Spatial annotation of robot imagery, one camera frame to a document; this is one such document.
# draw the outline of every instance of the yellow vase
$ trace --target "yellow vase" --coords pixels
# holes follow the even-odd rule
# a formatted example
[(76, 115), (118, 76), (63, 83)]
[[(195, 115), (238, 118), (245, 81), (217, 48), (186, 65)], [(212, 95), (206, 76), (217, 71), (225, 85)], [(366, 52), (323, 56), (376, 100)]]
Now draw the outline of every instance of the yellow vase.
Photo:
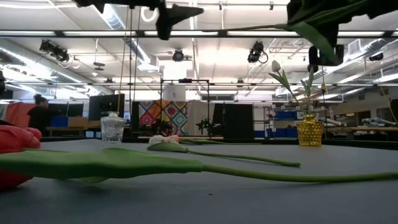
[(297, 123), (298, 143), (301, 146), (322, 145), (322, 122), (316, 122), (313, 114), (306, 114), (304, 122)]

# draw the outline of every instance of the glass cup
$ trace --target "glass cup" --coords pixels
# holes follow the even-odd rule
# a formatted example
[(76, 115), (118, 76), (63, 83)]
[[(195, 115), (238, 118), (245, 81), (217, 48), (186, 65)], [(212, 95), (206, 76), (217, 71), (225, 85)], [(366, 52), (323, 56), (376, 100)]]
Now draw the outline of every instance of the glass cup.
[(121, 144), (124, 131), (124, 119), (119, 112), (108, 112), (109, 116), (101, 118), (101, 136), (103, 144)]

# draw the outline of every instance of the colorful quilt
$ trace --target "colorful quilt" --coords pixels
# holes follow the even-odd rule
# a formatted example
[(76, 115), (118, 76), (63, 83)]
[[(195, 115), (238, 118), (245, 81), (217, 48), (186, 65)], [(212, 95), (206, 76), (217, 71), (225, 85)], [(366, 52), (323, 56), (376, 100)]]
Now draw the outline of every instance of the colorful quilt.
[[(188, 105), (185, 101), (162, 101), (162, 120), (172, 126), (171, 135), (188, 135)], [(160, 119), (160, 100), (139, 103), (139, 123), (154, 124)]]

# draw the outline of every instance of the gray table surface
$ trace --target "gray table surface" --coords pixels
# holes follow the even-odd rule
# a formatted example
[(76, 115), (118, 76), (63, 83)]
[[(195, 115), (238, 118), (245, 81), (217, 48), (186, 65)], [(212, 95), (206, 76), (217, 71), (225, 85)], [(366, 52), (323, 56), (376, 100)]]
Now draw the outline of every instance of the gray table surface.
[[(120, 147), (146, 151), (147, 144)], [(99, 140), (43, 143), (43, 149), (100, 150)], [(398, 151), (283, 145), (190, 146), (197, 151), (299, 161), (302, 168), (175, 152), (165, 156), (278, 174), (343, 175), (398, 170)], [(0, 193), (1, 223), (398, 223), (398, 180), (296, 184), (221, 174), (160, 174), (100, 184), (34, 178)]]

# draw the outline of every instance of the person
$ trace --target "person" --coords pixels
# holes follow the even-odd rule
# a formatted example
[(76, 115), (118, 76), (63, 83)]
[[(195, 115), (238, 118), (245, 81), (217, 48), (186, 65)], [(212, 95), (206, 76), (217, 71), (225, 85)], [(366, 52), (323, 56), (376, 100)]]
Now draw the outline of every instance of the person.
[(43, 136), (47, 136), (47, 127), (50, 126), (51, 117), (59, 114), (58, 111), (49, 109), (49, 101), (40, 94), (34, 96), (36, 106), (27, 114), (30, 116), (30, 128), (38, 129)]

